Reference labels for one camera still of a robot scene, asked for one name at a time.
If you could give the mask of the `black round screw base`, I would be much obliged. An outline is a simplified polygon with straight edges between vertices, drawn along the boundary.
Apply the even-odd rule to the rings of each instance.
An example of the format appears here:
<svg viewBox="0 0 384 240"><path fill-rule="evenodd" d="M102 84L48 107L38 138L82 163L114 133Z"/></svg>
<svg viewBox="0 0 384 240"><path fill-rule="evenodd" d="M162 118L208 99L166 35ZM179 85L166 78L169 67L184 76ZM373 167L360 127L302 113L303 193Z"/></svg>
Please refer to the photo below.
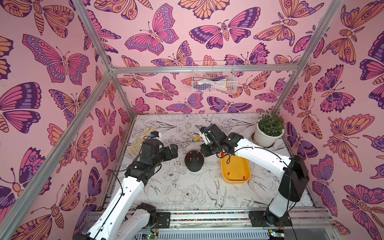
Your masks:
<svg viewBox="0 0 384 240"><path fill-rule="evenodd" d="M199 154L197 155L196 151L197 150L189 151L185 156L185 165L190 172L200 171L205 163L205 159L202 152L198 151Z"/></svg>

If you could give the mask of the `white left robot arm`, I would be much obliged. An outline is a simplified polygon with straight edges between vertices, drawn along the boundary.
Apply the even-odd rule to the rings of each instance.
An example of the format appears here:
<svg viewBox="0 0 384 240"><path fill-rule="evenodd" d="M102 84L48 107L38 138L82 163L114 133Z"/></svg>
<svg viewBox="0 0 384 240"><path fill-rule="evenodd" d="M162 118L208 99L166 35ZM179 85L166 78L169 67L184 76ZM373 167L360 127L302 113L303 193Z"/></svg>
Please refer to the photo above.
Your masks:
<svg viewBox="0 0 384 240"><path fill-rule="evenodd" d="M137 196L163 162L178 158L178 145L165 146L159 132L151 132L139 146L139 153L126 168L120 188L100 218L76 240L131 240L143 228L153 229L158 224L156 207L141 203L128 217Z"/></svg>

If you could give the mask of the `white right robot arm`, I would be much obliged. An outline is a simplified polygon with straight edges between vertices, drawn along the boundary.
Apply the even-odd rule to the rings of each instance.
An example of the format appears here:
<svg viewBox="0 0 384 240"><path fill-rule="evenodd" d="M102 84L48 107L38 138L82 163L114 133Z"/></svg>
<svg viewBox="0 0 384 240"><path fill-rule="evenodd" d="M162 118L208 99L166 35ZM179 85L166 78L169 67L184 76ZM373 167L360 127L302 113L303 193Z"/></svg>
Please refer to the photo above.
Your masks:
<svg viewBox="0 0 384 240"><path fill-rule="evenodd" d="M203 155L224 153L230 162L240 157L270 172L280 184L277 193L267 207L265 217L282 218L298 203L309 183L308 169L304 159L276 154L260 147L237 133L226 135L217 125L201 127L199 135L204 143L201 145Z"/></svg>

